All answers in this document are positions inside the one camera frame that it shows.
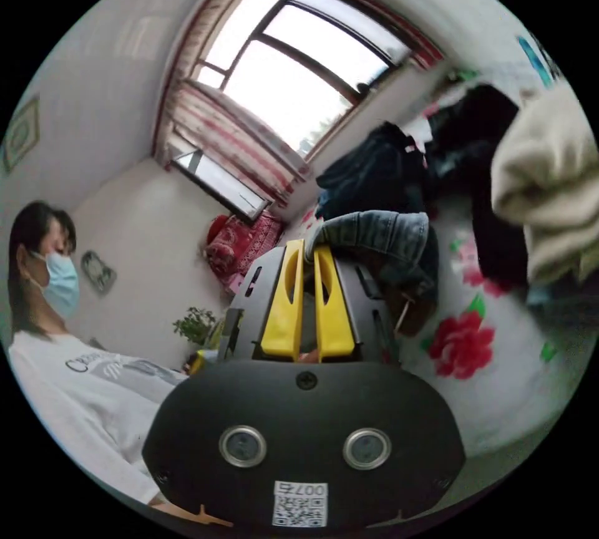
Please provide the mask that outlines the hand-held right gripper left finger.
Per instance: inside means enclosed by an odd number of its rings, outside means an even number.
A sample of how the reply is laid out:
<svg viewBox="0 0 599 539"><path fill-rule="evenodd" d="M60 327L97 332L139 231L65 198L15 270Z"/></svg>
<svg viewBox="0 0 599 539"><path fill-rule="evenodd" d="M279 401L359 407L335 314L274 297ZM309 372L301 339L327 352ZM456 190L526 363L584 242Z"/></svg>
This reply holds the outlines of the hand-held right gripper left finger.
<svg viewBox="0 0 599 539"><path fill-rule="evenodd" d="M287 242L261 339L268 357L297 360L300 355L304 294L304 240Z"/></svg>

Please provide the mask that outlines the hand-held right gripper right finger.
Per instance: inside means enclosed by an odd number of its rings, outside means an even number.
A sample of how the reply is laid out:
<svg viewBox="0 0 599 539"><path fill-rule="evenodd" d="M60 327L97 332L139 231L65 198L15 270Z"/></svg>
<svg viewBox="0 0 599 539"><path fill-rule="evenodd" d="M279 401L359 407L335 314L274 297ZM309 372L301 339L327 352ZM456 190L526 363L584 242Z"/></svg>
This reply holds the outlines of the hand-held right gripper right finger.
<svg viewBox="0 0 599 539"><path fill-rule="evenodd" d="M315 325L320 359L353 354L354 336L336 263L328 246L314 250Z"/></svg>

